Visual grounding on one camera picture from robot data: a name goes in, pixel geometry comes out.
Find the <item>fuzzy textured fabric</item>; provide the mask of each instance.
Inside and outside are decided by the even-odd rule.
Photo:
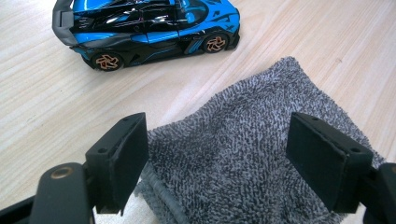
[[[286,159],[291,112],[370,148],[294,58],[239,81],[185,119],[148,132],[136,187],[161,223],[339,223]],[[382,162],[375,153],[374,166]]]

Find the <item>car wheel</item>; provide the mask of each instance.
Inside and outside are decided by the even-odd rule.
[[[217,53],[225,49],[228,45],[227,35],[215,34],[205,39],[203,48],[206,53]]]
[[[95,68],[111,72],[123,66],[123,61],[120,55],[112,52],[102,52],[92,57],[92,63]]]

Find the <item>car's rear wheel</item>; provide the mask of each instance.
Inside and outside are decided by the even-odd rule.
[[[123,61],[120,55],[113,52],[102,52],[92,57],[92,64],[95,68],[111,72],[122,68]]]
[[[206,53],[217,53],[225,49],[228,45],[227,35],[214,34],[205,39],[203,48]]]

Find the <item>toy car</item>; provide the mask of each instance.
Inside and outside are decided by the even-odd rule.
[[[114,71],[234,49],[239,12],[228,0],[58,0],[52,29],[91,68]]]

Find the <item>wooden table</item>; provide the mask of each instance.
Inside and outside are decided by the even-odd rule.
[[[375,150],[396,162],[393,0],[232,0],[241,13],[236,50],[113,73],[92,70],[58,40],[51,30],[54,2],[0,7],[0,209],[35,194],[49,168],[83,163],[119,119],[144,111],[149,129],[183,119],[286,56],[345,109]],[[131,197],[125,216],[111,222],[156,222],[141,198]]]

